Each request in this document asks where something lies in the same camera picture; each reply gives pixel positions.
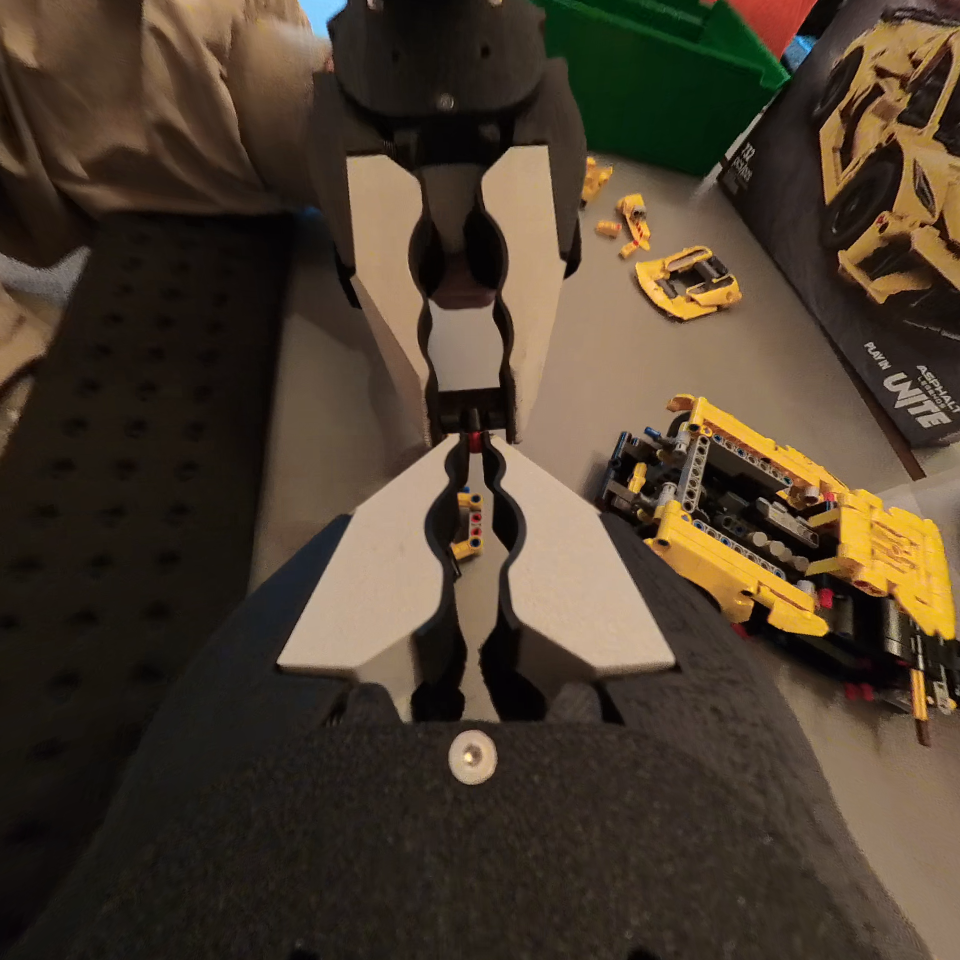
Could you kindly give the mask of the dark toy car set box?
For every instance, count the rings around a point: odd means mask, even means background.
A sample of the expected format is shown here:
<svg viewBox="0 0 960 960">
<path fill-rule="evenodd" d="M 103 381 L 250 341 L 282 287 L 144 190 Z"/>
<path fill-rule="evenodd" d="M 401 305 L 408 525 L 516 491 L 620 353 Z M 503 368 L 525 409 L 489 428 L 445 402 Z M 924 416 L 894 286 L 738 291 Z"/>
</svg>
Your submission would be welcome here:
<svg viewBox="0 0 960 960">
<path fill-rule="evenodd" d="M 958 2 L 844 2 L 719 184 L 909 445 L 958 443 Z"/>
</svg>

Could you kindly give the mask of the person's left forearm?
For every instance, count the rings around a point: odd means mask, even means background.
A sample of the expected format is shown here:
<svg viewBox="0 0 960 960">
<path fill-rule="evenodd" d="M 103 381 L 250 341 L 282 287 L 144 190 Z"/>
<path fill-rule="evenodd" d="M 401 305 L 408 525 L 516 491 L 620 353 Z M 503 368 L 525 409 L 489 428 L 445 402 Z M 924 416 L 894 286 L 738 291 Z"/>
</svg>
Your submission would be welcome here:
<svg viewBox="0 0 960 960">
<path fill-rule="evenodd" d="M 299 2 L 3 1 L 2 255 L 52 266 L 114 213 L 318 206 L 331 66 Z"/>
</svg>

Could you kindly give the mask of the green plastic bin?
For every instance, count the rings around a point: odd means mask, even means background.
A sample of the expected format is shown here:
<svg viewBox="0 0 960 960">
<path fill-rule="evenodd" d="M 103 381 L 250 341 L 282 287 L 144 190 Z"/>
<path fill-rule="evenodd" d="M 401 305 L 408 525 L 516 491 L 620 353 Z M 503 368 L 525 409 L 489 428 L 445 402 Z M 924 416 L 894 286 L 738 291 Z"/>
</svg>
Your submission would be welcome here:
<svg viewBox="0 0 960 960">
<path fill-rule="evenodd" d="M 789 79 L 728 2 L 536 5 L 601 154 L 705 176 Z"/>
</svg>

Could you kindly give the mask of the yellow grey beam frame assembly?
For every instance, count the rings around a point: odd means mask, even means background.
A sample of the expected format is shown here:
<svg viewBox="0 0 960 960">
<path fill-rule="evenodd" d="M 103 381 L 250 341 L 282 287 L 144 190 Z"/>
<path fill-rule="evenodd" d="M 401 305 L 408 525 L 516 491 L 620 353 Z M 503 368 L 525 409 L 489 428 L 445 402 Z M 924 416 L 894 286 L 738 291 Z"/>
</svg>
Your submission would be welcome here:
<svg viewBox="0 0 960 960">
<path fill-rule="evenodd" d="M 484 497 L 469 486 L 463 486 L 457 494 L 458 522 L 450 543 L 450 554 L 459 567 L 484 551 Z"/>
</svg>

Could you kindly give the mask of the yellow toy brick car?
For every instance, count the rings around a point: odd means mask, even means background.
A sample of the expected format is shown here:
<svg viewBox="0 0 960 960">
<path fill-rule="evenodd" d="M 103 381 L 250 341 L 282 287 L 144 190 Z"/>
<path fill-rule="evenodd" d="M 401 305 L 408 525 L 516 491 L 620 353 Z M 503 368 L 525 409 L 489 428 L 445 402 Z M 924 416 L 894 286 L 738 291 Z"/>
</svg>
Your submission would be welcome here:
<svg viewBox="0 0 960 960">
<path fill-rule="evenodd" d="M 851 700 L 908 714 L 932 745 L 958 717 L 949 561 L 933 520 L 887 506 L 703 396 L 675 395 L 665 432 L 620 434 L 596 505 L 761 636 L 836 679 Z"/>
</svg>

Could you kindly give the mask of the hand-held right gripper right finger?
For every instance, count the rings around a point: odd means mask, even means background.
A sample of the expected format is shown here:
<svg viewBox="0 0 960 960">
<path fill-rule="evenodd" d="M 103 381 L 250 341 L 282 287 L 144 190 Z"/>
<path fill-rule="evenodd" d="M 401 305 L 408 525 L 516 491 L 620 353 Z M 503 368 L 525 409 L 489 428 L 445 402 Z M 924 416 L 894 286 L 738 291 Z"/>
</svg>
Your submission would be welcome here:
<svg viewBox="0 0 960 960">
<path fill-rule="evenodd" d="M 538 722 L 570 685 L 677 666 L 601 514 L 505 439 L 485 434 L 491 532 L 506 550 L 480 649 L 496 717 Z"/>
</svg>

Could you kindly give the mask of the long yellow grey brick assembly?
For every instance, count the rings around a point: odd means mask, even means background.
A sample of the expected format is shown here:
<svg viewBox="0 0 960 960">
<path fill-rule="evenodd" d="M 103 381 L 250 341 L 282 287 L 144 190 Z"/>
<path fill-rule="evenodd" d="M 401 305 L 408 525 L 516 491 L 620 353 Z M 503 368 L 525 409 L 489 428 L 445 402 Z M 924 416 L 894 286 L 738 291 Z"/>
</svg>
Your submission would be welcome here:
<svg viewBox="0 0 960 960">
<path fill-rule="evenodd" d="M 620 198 L 616 204 L 616 211 L 622 216 L 630 234 L 630 240 L 644 240 L 648 248 L 641 248 L 642 251 L 651 250 L 651 228 L 647 219 L 647 207 L 641 193 L 634 193 Z"/>
</svg>

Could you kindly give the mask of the grey desk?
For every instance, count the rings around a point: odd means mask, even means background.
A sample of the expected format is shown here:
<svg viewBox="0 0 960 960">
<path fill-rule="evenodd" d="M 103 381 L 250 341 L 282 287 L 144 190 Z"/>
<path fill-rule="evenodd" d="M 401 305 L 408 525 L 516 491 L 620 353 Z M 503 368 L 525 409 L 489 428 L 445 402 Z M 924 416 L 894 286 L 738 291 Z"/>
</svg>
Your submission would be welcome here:
<svg viewBox="0 0 960 960">
<path fill-rule="evenodd" d="M 690 393 L 849 486 L 878 496 L 915 481 L 819 326 L 713 183 L 613 165 L 582 215 L 582 264 L 562 287 L 523 454 L 587 497 L 619 433 L 664 429 L 666 402 Z M 654 253 L 711 247 L 740 283 L 738 306 L 679 324 L 635 290 L 633 266 L 594 227 L 636 191 L 648 205 Z M 416 459 L 416 432 L 395 418 L 395 406 L 366 322 L 341 290 L 325 225 L 310 215 L 284 319 L 252 588 Z M 958 467 L 951 449 L 918 459 L 924 478 Z M 958 719 L 938 716 L 926 749 L 909 717 L 847 700 L 768 644 L 745 645 L 797 715 L 874 872 L 931 953 L 958 958 Z"/>
</svg>

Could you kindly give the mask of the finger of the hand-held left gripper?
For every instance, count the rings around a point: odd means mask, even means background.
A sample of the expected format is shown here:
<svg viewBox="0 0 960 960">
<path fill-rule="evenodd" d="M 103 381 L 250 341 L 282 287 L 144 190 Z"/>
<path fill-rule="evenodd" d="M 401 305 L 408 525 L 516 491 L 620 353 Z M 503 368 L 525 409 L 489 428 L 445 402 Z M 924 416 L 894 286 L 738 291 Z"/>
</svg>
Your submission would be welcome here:
<svg viewBox="0 0 960 960">
<path fill-rule="evenodd" d="M 478 199 L 502 263 L 494 320 L 504 344 L 504 430 L 518 445 L 542 384 L 565 278 L 548 148 L 510 147 L 482 176 Z"/>
<path fill-rule="evenodd" d="M 427 393 L 432 366 L 421 333 L 427 299 L 411 267 L 415 232 L 425 213 L 417 177 L 388 155 L 345 161 L 353 242 L 353 290 L 390 374 L 402 410 L 425 445 L 434 445 Z"/>
</svg>

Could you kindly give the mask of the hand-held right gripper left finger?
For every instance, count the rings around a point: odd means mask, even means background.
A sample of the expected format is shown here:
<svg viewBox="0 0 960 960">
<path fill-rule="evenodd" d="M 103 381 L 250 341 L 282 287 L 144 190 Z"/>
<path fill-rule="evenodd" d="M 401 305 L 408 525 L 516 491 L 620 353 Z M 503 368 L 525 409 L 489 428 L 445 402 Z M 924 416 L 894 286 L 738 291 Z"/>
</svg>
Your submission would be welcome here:
<svg viewBox="0 0 960 960">
<path fill-rule="evenodd" d="M 354 510 L 276 666 L 384 688 L 415 721 L 458 721 L 466 642 L 450 554 L 470 443 L 450 435 Z"/>
</svg>

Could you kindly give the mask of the yellow brick car hood assembly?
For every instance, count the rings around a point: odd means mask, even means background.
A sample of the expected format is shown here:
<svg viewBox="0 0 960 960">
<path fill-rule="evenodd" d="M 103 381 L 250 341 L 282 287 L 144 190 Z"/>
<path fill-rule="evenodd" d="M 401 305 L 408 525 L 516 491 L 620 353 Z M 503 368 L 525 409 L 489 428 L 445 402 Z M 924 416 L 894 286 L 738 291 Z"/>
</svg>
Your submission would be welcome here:
<svg viewBox="0 0 960 960">
<path fill-rule="evenodd" d="M 680 322 L 712 315 L 739 304 L 737 278 L 714 251 L 689 246 L 634 266 L 640 291 L 660 311 Z"/>
</svg>

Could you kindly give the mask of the person's beige clothing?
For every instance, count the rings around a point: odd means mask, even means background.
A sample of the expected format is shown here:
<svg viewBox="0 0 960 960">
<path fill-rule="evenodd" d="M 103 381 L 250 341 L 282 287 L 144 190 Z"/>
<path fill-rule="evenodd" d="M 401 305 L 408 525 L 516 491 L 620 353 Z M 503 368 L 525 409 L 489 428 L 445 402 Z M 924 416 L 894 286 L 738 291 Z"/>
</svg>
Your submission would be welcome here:
<svg viewBox="0 0 960 960">
<path fill-rule="evenodd" d="M 87 253 L 82 247 L 45 269 L 1 256 L 1 450 L 18 428 Z"/>
</svg>

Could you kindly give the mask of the red plastic carry case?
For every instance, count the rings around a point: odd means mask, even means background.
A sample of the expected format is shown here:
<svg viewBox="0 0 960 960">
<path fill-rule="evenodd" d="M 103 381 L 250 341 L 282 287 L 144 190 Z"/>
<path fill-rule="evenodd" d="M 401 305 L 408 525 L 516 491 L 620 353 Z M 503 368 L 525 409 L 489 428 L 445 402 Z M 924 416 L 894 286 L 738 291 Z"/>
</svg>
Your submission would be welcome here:
<svg viewBox="0 0 960 960">
<path fill-rule="evenodd" d="M 813 11 L 817 1 L 727 1 L 778 59 Z"/>
</svg>

